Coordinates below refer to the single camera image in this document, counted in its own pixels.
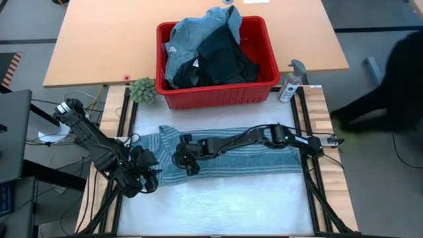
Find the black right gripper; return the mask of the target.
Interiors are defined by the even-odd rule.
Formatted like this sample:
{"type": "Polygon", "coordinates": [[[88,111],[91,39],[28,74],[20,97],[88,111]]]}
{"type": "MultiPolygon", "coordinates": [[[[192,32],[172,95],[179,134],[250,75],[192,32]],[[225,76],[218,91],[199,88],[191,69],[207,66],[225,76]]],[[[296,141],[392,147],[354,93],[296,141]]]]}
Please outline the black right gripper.
{"type": "Polygon", "coordinates": [[[182,134],[179,139],[180,143],[173,154],[173,163],[179,169],[199,169],[197,161],[212,157],[211,153],[206,151],[204,140],[192,143],[191,134],[182,134]]]}

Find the blue white-striped button shirt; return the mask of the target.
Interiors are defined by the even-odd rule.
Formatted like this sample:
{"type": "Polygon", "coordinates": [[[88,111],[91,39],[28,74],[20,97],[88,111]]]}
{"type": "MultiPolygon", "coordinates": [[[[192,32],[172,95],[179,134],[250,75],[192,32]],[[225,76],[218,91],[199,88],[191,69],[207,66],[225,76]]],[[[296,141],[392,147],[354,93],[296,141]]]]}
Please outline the blue white-striped button shirt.
{"type": "Polygon", "coordinates": [[[163,172],[158,175],[159,184],[170,186],[185,183],[193,179],[219,177],[238,177],[264,175],[274,173],[299,173],[302,166],[299,151],[294,147],[270,149],[256,144],[228,151],[216,159],[199,161],[200,172],[189,177],[186,172],[173,163],[176,145],[184,132],[171,126],[159,126],[156,134],[141,136],[133,146],[140,145],[149,149],[158,160],[157,169],[163,172]]]}

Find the red plastic laundry bin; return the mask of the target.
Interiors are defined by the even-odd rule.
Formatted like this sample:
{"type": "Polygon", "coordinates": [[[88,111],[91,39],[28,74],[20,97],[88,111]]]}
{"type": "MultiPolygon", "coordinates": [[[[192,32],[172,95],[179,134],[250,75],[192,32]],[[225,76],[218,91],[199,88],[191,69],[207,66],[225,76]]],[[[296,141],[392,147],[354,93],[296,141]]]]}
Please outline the red plastic laundry bin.
{"type": "Polygon", "coordinates": [[[273,53],[266,22],[259,16],[243,17],[240,27],[240,47],[247,57],[259,65],[256,83],[194,87],[173,90],[165,80],[167,54],[164,43],[169,41],[175,22],[163,22],[156,30],[155,88],[170,109],[193,109],[232,104],[263,102],[273,86],[280,82],[280,72],[273,53]]]}

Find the light wooden side board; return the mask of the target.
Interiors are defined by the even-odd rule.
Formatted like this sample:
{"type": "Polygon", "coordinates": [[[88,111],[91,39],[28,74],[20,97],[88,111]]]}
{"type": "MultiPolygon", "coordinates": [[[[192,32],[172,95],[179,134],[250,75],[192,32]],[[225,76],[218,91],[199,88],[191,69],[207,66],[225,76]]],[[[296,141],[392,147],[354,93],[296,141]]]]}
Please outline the light wooden side board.
{"type": "MultiPolygon", "coordinates": [[[[133,102],[129,98],[129,87],[111,86],[108,89],[103,113],[100,119],[100,131],[106,136],[125,140],[128,138],[133,102]]],[[[77,225],[76,233],[82,231],[94,220],[106,197],[112,192],[113,186],[96,171],[94,165],[89,165],[89,176],[86,182],[77,225]]],[[[117,235],[122,195],[119,194],[112,201],[108,210],[100,219],[89,237],[97,238],[103,235],[117,235]]]]}
{"type": "MultiPolygon", "coordinates": [[[[333,133],[332,122],[327,108],[327,103],[321,86],[303,86],[305,102],[311,123],[311,131],[316,136],[329,136],[333,133]]],[[[339,165],[341,162],[337,148],[324,148],[325,156],[319,159],[319,167],[323,187],[328,203],[336,215],[351,230],[358,229],[356,218],[346,177],[339,165]]]]}

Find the small green succulent plant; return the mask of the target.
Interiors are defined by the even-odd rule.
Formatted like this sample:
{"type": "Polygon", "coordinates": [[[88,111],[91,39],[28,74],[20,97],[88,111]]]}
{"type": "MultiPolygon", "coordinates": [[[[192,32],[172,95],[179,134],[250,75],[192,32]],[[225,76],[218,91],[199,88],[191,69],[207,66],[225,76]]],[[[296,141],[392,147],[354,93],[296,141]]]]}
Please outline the small green succulent plant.
{"type": "Polygon", "coordinates": [[[130,98],[138,104],[153,104],[156,94],[154,79],[144,77],[130,83],[130,98]]]}

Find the white round disc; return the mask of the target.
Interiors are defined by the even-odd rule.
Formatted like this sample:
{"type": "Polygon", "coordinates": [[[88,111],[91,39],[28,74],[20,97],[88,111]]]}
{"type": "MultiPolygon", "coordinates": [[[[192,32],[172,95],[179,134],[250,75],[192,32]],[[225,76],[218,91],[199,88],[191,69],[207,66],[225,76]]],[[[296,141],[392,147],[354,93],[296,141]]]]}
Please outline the white round disc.
{"type": "Polygon", "coordinates": [[[63,141],[70,134],[70,127],[60,123],[59,126],[54,126],[53,129],[38,132],[38,139],[43,142],[56,143],[63,141]]]}

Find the dark navy garment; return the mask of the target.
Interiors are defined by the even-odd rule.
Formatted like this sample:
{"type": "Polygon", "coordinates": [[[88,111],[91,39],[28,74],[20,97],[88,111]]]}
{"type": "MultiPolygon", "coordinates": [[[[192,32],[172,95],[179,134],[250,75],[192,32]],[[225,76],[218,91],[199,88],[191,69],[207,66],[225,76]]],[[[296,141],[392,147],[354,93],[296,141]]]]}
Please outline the dark navy garment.
{"type": "Polygon", "coordinates": [[[235,40],[229,25],[214,30],[199,46],[198,56],[184,62],[169,83],[175,89],[255,83],[259,65],[235,40]]]}

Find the black desk support bar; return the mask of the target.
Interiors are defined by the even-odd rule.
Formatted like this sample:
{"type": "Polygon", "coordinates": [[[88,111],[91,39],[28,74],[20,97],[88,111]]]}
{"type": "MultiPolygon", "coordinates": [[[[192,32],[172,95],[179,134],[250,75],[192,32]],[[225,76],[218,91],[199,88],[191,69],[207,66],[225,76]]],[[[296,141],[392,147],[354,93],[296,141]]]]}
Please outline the black desk support bar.
{"type": "Polygon", "coordinates": [[[44,112],[42,109],[38,108],[37,106],[30,104],[30,110],[36,115],[38,115],[39,117],[59,127],[59,122],[57,120],[53,119],[52,116],[50,116],[47,112],[44,112]]]}

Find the light blue jeans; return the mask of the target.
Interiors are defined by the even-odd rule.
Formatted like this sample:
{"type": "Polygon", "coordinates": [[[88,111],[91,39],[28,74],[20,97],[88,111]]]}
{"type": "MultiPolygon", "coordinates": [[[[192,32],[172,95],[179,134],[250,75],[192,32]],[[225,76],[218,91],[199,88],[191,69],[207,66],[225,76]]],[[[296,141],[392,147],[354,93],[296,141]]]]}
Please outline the light blue jeans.
{"type": "Polygon", "coordinates": [[[216,29],[229,25],[236,42],[240,42],[239,29],[242,16],[235,6],[222,9],[213,7],[201,18],[182,19],[172,28],[170,40],[165,43],[167,63],[165,79],[174,89],[180,89],[174,77],[180,66],[198,56],[198,46],[216,29]]]}

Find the clear spray bottle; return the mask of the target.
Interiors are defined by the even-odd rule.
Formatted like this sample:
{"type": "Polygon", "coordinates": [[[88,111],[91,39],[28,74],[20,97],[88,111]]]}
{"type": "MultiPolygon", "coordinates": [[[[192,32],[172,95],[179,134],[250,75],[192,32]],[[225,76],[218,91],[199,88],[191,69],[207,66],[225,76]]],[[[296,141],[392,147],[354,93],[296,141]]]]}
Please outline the clear spray bottle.
{"type": "Polygon", "coordinates": [[[281,102],[291,100],[307,72],[304,64],[297,59],[291,60],[289,66],[293,68],[293,71],[286,75],[284,84],[278,92],[278,100],[281,102]]]}

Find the large tan wooden table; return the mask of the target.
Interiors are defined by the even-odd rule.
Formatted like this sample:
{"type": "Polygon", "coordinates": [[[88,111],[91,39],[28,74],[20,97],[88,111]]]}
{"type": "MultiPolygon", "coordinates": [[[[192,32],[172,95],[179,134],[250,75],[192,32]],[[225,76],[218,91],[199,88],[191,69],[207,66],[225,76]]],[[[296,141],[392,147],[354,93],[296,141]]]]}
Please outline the large tan wooden table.
{"type": "MultiPolygon", "coordinates": [[[[280,71],[287,72],[292,59],[310,71],[348,69],[321,0],[233,0],[231,5],[242,16],[265,20],[280,71]]],[[[222,0],[71,0],[44,86],[120,84],[125,75],[152,78],[159,24],[227,6],[222,0]]]]}

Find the grey laptop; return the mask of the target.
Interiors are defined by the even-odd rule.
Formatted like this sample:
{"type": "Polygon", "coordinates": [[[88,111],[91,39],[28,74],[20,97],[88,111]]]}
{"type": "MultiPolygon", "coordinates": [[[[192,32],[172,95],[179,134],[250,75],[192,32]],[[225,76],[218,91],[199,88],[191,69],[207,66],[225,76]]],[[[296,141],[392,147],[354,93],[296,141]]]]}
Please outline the grey laptop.
{"type": "Polygon", "coordinates": [[[0,184],[21,177],[32,91],[0,95],[0,184]]]}

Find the black keyboard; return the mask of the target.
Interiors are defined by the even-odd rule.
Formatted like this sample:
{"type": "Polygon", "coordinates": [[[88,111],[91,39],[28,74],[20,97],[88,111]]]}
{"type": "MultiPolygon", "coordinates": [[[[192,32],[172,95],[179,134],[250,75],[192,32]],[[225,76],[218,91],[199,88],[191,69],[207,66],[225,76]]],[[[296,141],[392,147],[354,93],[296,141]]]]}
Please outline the black keyboard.
{"type": "Polygon", "coordinates": [[[0,216],[9,214],[13,210],[13,192],[8,183],[0,184],[0,216]]]}

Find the hazard-striped floor mat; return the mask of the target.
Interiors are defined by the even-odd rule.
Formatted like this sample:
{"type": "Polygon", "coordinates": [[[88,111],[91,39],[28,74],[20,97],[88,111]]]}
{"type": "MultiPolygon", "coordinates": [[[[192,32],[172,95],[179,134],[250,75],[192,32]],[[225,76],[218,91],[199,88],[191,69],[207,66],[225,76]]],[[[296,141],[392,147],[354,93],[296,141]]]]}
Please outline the hazard-striped floor mat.
{"type": "Polygon", "coordinates": [[[0,85],[9,88],[22,58],[21,52],[0,53],[0,85]]]}

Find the grey metal table leg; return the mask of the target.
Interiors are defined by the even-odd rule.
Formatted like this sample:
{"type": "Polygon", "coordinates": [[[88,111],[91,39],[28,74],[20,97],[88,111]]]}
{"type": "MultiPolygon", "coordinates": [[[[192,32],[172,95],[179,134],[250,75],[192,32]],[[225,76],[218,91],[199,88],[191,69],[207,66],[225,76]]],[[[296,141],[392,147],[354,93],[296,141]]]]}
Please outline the grey metal table leg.
{"type": "Polygon", "coordinates": [[[381,70],[379,68],[379,65],[377,64],[374,57],[366,57],[364,60],[364,65],[368,68],[369,74],[373,81],[380,85],[383,79],[383,75],[381,73],[381,70]]]}

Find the person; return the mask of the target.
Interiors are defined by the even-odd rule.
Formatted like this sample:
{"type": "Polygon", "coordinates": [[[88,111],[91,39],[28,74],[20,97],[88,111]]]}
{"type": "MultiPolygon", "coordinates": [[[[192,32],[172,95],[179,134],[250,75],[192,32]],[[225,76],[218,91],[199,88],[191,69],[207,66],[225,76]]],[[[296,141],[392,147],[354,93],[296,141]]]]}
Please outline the person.
{"type": "Polygon", "coordinates": [[[413,130],[423,119],[423,30],[393,47],[380,84],[330,113],[346,132],[413,130]]]}

